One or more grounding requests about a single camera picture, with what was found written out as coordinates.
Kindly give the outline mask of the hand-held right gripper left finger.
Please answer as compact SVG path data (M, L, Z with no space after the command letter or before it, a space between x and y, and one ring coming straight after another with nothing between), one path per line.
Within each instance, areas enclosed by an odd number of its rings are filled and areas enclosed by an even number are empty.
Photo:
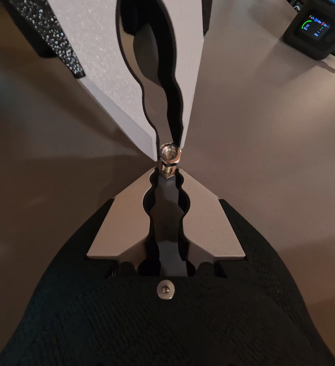
M158 180L158 169L151 168L115 196L87 252L89 259L130 262L140 275L159 276L159 248L151 218Z

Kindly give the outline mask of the silver hex nut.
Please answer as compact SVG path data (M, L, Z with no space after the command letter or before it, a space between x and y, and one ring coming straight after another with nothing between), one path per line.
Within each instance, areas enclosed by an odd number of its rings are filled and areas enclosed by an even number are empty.
M163 144L159 148L160 161L165 166L173 166L179 163L181 149L175 143Z

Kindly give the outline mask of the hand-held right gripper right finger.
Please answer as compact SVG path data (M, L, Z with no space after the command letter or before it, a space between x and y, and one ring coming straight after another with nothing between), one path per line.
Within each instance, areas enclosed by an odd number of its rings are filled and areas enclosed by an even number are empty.
M244 250L221 205L220 199L187 174L176 171L179 220L178 250L186 264L188 276L194 276L199 265L221 260L243 260Z

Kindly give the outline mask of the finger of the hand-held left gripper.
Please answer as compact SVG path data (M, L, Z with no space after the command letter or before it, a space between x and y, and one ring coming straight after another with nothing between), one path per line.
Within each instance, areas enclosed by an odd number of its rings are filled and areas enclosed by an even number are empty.
M159 55L158 77L166 95L173 143L183 149L204 44L202 1L162 0L157 4L165 21L157 44L167 41Z
M78 57L82 86L124 134L157 161L157 134L147 117L144 93L120 47L117 1L49 1Z

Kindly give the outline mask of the silver hex bolt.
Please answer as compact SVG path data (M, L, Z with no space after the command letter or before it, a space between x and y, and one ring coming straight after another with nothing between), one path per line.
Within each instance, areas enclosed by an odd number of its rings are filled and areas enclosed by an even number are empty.
M176 165L165 165L163 162L159 164L159 173L164 178L168 179L175 175Z

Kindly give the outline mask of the black power bank with screen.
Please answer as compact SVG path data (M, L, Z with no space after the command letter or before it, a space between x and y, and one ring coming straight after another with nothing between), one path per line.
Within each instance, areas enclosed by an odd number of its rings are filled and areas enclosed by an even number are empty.
M314 60L322 60L335 49L335 18L315 8L301 10L284 32L283 41Z

